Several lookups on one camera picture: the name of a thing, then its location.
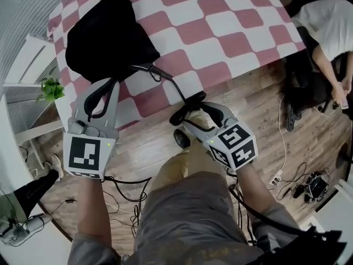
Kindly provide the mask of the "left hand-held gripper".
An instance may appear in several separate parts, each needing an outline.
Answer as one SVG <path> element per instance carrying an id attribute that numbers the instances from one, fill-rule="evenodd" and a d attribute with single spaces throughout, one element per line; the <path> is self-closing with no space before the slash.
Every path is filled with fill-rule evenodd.
<path id="1" fill-rule="evenodd" d="M 114 129 L 120 85 L 115 79 L 91 84 L 75 101 L 63 135 L 63 165 L 76 177 L 103 179 L 119 132 Z"/>

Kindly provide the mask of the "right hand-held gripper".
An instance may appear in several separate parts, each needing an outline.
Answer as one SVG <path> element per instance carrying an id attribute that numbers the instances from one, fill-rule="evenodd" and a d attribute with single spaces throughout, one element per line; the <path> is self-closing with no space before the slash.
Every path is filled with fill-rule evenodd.
<path id="1" fill-rule="evenodd" d="M 203 128 L 191 120 L 184 120 L 183 124 L 211 152 L 213 159 L 236 171 L 258 156 L 254 133 L 245 122 L 236 119 L 228 107 L 201 102 L 200 108 L 222 127 Z"/>

